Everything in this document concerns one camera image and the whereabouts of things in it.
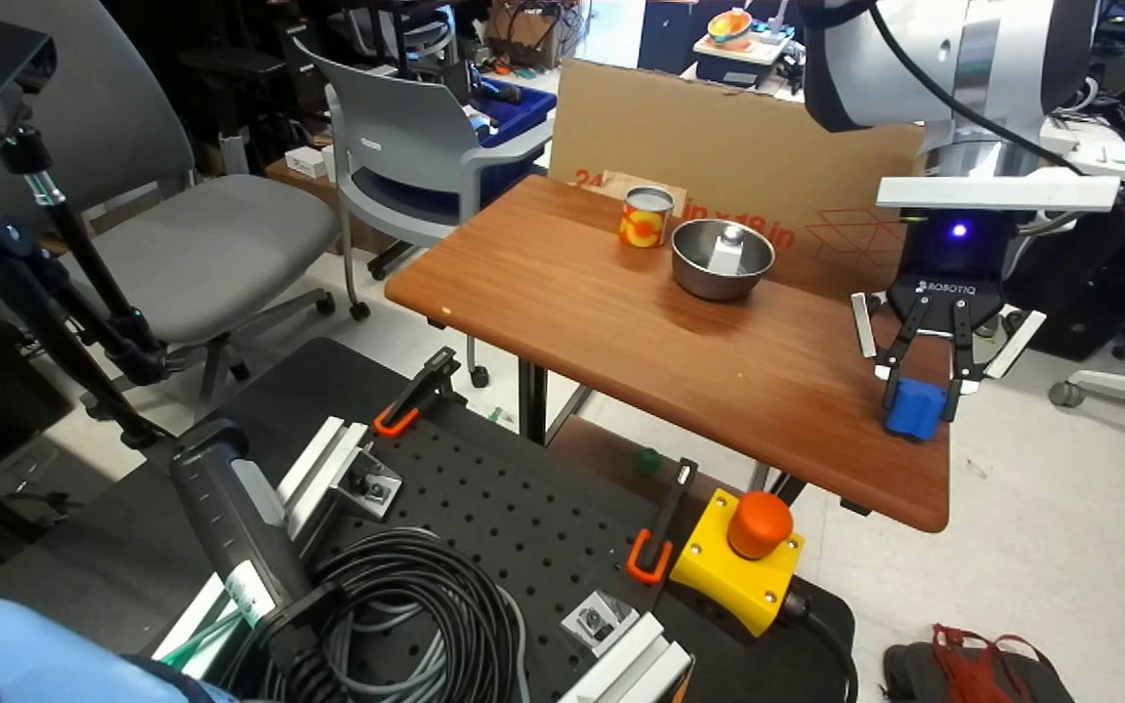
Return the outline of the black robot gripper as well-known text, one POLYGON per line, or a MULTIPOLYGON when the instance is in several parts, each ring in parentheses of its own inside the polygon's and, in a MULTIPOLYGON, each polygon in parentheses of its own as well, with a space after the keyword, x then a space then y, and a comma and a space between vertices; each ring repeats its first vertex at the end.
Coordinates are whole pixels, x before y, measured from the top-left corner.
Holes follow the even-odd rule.
POLYGON ((874 359, 884 381, 898 380, 918 336, 954 345, 954 388, 979 381, 984 366, 973 357, 973 332, 1003 307, 1001 282, 906 272, 889 289, 898 332, 874 359))

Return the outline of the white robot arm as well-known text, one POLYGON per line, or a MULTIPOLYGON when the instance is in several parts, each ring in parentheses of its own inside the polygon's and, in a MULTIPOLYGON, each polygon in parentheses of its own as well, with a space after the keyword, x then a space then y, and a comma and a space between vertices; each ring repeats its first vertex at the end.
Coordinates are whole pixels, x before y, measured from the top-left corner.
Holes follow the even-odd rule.
POLYGON ((1125 150, 1055 122, 1087 83, 1088 0, 801 0, 805 108, 827 131, 923 124, 923 168, 884 174, 874 204, 906 224, 894 282, 855 294, 858 351, 894 388, 913 340, 949 345, 949 388, 1001 376, 1034 336, 1027 314, 988 359, 973 332, 1008 307, 1017 233, 1112 212, 1125 150))

